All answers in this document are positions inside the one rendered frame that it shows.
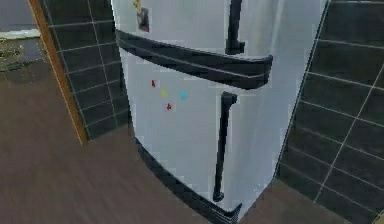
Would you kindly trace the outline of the white fridge with black bands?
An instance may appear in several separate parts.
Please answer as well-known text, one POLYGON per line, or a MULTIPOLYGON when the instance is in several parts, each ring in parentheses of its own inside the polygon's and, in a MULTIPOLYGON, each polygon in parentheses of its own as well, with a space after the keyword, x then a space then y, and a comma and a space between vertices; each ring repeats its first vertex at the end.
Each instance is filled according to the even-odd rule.
POLYGON ((227 55, 230 2, 111 0, 139 153, 168 189, 212 224, 238 224, 272 182, 327 4, 242 0, 244 52, 227 55), (138 28, 143 8, 148 32, 138 28), (237 102, 229 114, 224 198, 214 202, 223 92, 236 94, 237 102))

